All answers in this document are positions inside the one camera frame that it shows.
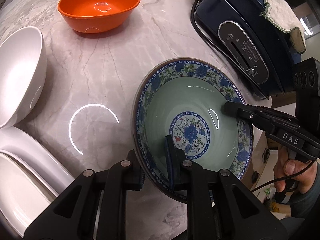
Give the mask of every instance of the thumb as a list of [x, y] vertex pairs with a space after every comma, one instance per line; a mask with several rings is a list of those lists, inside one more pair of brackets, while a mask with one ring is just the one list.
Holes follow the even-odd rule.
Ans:
[[[295, 174], [299, 171], [302, 171], [304, 168], [308, 166], [309, 163], [302, 163], [297, 160], [288, 160], [284, 164], [284, 174], [287, 176]], [[313, 185], [316, 178], [316, 163], [312, 165], [308, 170], [304, 173], [294, 177], [293, 179], [299, 181], [298, 190], [300, 193], [306, 193]]]

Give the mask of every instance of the floral patterned bowl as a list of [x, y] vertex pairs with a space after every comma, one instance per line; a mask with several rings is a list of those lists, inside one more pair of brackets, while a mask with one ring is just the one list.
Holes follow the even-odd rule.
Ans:
[[245, 104], [235, 85], [212, 65], [198, 59], [165, 61], [142, 81], [132, 110], [135, 150], [148, 177], [165, 194], [185, 202], [169, 188], [164, 138], [203, 168], [227, 168], [241, 179], [249, 164], [252, 125], [225, 116], [227, 101]]

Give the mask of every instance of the black power cord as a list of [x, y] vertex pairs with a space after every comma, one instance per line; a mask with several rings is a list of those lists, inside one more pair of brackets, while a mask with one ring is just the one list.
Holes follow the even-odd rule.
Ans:
[[315, 163], [315, 161], [316, 160], [313, 160], [312, 162], [310, 162], [308, 164], [307, 167], [305, 167], [303, 170], [301, 170], [301, 171], [299, 171], [299, 172], [297, 172], [295, 174], [292, 174], [290, 176], [285, 176], [285, 177], [282, 177], [282, 178], [277, 178], [277, 179], [270, 180], [270, 181], [260, 185], [259, 187], [256, 187], [255, 189], [251, 190], [251, 192], [253, 193], [253, 192], [255, 192], [255, 191], [257, 191], [257, 190], [259, 190], [259, 189], [261, 189], [261, 188], [263, 188], [265, 186], [268, 186], [271, 183], [278, 182], [278, 181], [281, 181], [281, 180], [291, 179], [291, 178], [294, 178], [296, 176], [299, 176], [300, 174], [304, 173], [307, 169], [309, 169]]
[[259, 91], [259, 93], [266, 99], [269, 99], [269, 96], [262, 91], [262, 89], [251, 79], [251, 77], [243, 70], [243, 68], [238, 64], [238, 62], [235, 60], [235, 58], [231, 57], [230, 55], [228, 55], [223, 49], [221, 49], [220, 47], [218, 47], [216, 44], [214, 44], [206, 35], [203, 34], [203, 32], [199, 29], [198, 25], [196, 24], [195, 21], [195, 11], [196, 11], [196, 6], [198, 4], [199, 0], [195, 0], [195, 2], [192, 5], [192, 9], [191, 9], [191, 15], [190, 15], [190, 20], [191, 20], [191, 24], [193, 26], [193, 28], [195, 29], [195, 31], [198, 33], [198, 35], [204, 40], [205, 43], [207, 43], [210, 47], [214, 48], [215, 50], [217, 50], [219, 53], [221, 53], [224, 57], [227, 58], [228, 62], [235, 67], [236, 69], [238, 69], [238, 71], [240, 71], [245, 78]]

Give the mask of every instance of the human hand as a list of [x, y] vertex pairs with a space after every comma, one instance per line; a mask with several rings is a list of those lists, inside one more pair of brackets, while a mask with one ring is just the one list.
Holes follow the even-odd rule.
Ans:
[[[279, 145], [278, 161], [276, 163], [276, 166], [274, 166], [273, 168], [275, 179], [295, 174], [307, 167], [308, 164], [309, 162], [302, 163], [297, 160], [289, 160], [287, 148], [282, 145]], [[306, 192], [308, 192], [309, 189], [311, 189], [313, 183], [315, 182], [316, 175], [317, 162], [313, 163], [313, 165], [304, 173], [292, 179], [295, 179], [299, 182], [298, 190], [301, 194], [305, 194]], [[275, 182], [275, 187], [277, 192], [282, 192], [285, 188], [285, 180]]]

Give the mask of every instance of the towel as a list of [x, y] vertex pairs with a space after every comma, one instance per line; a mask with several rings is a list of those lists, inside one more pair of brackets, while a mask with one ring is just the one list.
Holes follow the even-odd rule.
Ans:
[[284, 33], [290, 34], [290, 41], [298, 54], [306, 51], [304, 28], [285, 0], [263, 0], [266, 9], [261, 13], [268, 21]]

